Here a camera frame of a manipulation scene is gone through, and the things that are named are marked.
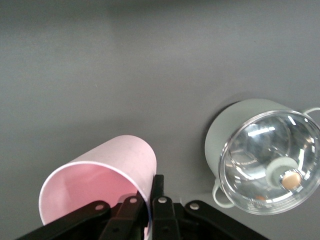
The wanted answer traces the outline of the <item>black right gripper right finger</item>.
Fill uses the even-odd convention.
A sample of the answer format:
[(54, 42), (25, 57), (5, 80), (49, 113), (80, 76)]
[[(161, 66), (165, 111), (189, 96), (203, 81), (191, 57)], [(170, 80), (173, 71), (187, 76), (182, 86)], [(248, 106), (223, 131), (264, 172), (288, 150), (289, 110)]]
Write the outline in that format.
[(155, 175), (152, 200), (153, 240), (265, 240), (266, 237), (201, 200), (185, 205), (164, 194), (164, 176)]

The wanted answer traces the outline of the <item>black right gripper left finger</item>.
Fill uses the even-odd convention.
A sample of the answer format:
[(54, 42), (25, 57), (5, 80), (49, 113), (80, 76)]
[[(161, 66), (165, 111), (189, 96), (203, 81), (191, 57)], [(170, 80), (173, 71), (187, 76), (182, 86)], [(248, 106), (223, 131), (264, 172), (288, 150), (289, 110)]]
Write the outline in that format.
[(20, 240), (143, 240), (145, 201), (140, 193), (111, 207), (98, 200), (54, 220)]

